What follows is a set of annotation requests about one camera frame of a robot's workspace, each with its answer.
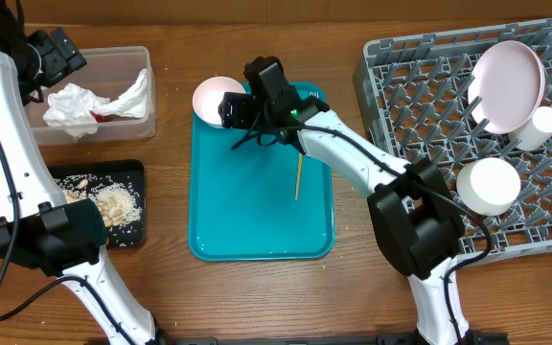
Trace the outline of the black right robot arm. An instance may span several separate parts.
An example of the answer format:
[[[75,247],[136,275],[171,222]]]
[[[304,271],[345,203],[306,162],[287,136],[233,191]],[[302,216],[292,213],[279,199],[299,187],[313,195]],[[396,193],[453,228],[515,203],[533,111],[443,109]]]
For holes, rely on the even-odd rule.
[[[437,167],[389,154],[348,128],[316,96],[300,97],[274,56],[244,67],[248,92],[227,91],[217,112],[244,142],[273,136],[344,176],[366,197],[383,257],[407,277],[423,344],[462,344],[469,333],[453,273],[464,225]]]

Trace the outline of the red snack wrapper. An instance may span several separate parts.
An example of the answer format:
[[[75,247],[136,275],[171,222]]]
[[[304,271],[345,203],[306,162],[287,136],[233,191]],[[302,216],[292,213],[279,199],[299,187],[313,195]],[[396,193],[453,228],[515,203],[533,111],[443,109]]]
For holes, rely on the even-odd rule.
[[[103,115],[96,114],[94,112],[91,112],[91,115],[93,116],[93,118],[96,120],[97,123],[105,123],[106,122],[106,118]]]

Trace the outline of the white bowl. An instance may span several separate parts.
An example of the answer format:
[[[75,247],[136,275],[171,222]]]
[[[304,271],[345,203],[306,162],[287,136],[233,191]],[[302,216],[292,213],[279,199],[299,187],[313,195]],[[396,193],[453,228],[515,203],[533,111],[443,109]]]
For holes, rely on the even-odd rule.
[[[516,169],[499,158],[483,158],[464,166],[456,179],[463,203],[477,214],[499,216],[518,198],[521,179]]]

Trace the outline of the white upturned cup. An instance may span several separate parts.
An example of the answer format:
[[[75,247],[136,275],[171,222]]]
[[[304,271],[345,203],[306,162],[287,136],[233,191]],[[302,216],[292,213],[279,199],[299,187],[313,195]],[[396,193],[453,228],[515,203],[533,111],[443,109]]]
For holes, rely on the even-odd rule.
[[[540,106],[523,126],[508,134],[520,150],[536,150],[552,137],[552,107]]]

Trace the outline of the rice and peanut leftovers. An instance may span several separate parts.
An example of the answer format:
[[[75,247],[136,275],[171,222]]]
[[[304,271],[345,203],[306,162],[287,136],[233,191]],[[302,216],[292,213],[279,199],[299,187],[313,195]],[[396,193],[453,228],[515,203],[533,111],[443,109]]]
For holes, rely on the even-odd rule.
[[[90,199],[100,211],[107,230],[132,226],[142,217],[140,194],[130,181],[116,181],[110,174],[76,174],[56,178],[68,203]]]

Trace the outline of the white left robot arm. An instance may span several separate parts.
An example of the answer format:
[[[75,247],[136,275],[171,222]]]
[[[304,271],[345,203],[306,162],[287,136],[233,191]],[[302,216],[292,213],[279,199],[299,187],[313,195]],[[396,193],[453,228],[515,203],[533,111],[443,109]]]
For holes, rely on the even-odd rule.
[[[24,32],[22,9],[0,1],[0,287],[10,264],[51,278],[3,315],[7,320],[45,292],[65,285],[111,344],[166,344],[153,315],[131,294],[106,251],[107,231],[89,199],[70,203],[47,169],[25,107],[86,61],[67,34]]]

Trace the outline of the pink plate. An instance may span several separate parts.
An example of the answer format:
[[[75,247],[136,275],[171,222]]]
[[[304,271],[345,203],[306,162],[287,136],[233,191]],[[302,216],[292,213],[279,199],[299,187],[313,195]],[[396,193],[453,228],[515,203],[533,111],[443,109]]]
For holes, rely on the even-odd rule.
[[[479,104],[471,115],[493,134],[523,126],[540,106],[546,85],[545,68],[526,44],[514,40],[496,43],[475,63],[468,87],[470,102]]]

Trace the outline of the white napkin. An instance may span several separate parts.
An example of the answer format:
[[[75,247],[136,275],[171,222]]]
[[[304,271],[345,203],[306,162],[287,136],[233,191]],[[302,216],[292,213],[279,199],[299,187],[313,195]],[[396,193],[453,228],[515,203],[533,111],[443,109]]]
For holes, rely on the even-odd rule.
[[[143,118],[147,111],[148,70],[142,69],[134,84],[111,101],[95,95],[91,90],[68,83],[62,90],[48,96],[48,110],[43,115],[49,127],[86,126],[86,129],[66,129],[75,138],[97,132],[96,120],[91,112],[112,120],[115,116],[124,119]]]

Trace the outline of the wooden chopstick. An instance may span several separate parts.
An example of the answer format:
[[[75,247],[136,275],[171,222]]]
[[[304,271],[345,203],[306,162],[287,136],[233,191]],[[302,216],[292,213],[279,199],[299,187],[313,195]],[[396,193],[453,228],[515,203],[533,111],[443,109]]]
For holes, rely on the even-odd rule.
[[[303,168],[303,154],[298,154],[298,163],[297,163],[297,171],[296,171],[296,183],[295,183],[295,194],[294,194],[294,200],[299,200],[299,194],[300,194],[300,185],[301,185],[301,174],[302,174],[302,168]]]

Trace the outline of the pink bowl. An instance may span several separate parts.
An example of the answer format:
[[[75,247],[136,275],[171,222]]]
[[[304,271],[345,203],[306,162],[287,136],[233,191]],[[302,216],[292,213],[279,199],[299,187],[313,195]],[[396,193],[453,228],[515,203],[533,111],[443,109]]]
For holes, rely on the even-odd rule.
[[[229,77],[212,77],[202,82],[193,95],[195,115],[210,127],[222,128],[219,105],[225,92],[244,93],[243,86]]]

